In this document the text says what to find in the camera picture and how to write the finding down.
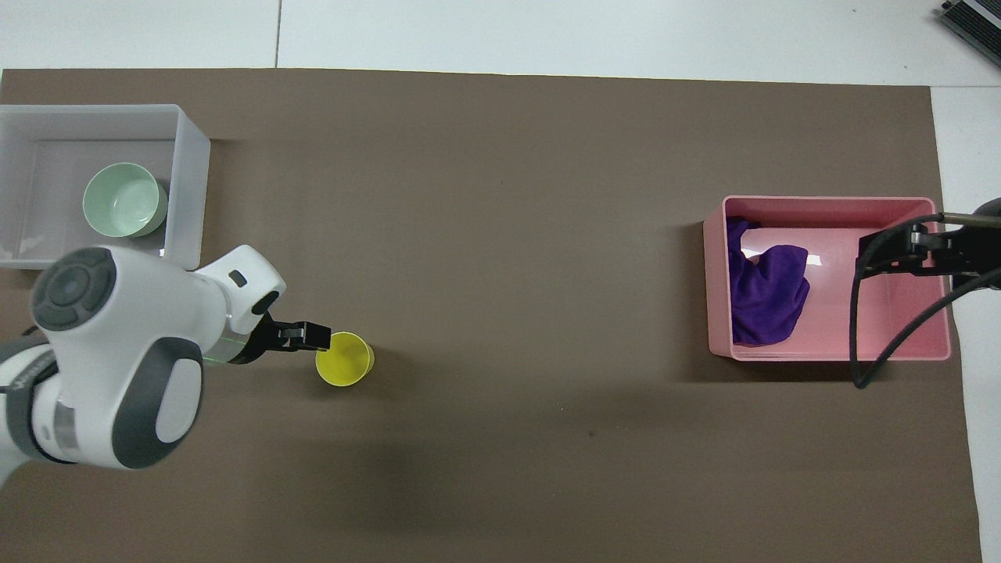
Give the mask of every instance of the cloth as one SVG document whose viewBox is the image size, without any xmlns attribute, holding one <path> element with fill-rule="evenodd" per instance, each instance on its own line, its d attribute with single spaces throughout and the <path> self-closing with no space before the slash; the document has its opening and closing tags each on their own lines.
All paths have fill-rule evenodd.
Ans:
<svg viewBox="0 0 1001 563">
<path fill-rule="evenodd" d="M 743 217 L 727 218 L 734 344 L 763 346 L 788 339 L 810 293 L 806 248 L 772 246 L 757 263 L 744 255 L 741 237 L 758 226 Z"/>
</svg>

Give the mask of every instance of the white tile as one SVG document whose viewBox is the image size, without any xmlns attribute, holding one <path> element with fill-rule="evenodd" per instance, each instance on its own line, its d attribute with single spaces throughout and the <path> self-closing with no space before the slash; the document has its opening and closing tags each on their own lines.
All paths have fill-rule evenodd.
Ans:
<svg viewBox="0 0 1001 563">
<path fill-rule="evenodd" d="M 278 65 L 1001 85 L 937 0 L 283 0 Z"/>
<path fill-rule="evenodd" d="M 1001 197 L 1001 88 L 933 88 L 945 209 L 971 212 Z M 1001 292 L 953 306 L 985 563 L 1001 562 Z"/>
<path fill-rule="evenodd" d="M 273 66 L 278 0 L 0 1 L 0 68 Z"/>
</svg>

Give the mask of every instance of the pink bin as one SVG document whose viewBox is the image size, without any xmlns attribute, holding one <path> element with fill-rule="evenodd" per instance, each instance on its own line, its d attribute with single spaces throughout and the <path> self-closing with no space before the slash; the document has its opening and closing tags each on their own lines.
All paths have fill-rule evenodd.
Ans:
<svg viewBox="0 0 1001 563">
<path fill-rule="evenodd" d="M 706 306 L 709 349 L 742 362 L 848 360 L 848 304 L 859 237 L 907 218 L 935 212 L 924 197 L 790 197 L 730 195 L 703 223 L 706 249 Z M 809 251 L 810 295 L 792 336 L 769 346 L 733 343 L 726 217 L 761 222 L 741 240 L 745 254 L 776 244 Z M 859 294 L 859 358 L 875 360 L 922 310 L 945 295 L 942 276 L 876 275 Z M 901 346 L 892 360 L 949 358 L 949 325 L 942 311 Z"/>
</svg>

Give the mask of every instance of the black grille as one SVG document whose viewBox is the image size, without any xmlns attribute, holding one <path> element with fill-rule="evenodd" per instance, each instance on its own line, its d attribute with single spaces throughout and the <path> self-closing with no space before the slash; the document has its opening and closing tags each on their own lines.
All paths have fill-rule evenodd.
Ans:
<svg viewBox="0 0 1001 563">
<path fill-rule="evenodd" d="M 1001 0 L 976 0 L 993 13 L 1001 11 Z M 1001 66 L 1001 29 L 966 2 L 957 2 L 942 14 L 942 23 Z"/>
</svg>

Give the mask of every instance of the mint green bowl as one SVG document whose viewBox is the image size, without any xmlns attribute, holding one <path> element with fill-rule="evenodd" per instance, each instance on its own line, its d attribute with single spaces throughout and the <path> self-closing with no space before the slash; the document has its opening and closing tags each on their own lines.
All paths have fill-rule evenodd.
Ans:
<svg viewBox="0 0 1001 563">
<path fill-rule="evenodd" d="M 143 236 L 163 223 L 167 194 L 146 168 L 111 164 L 87 182 L 83 216 L 105 236 Z"/>
</svg>

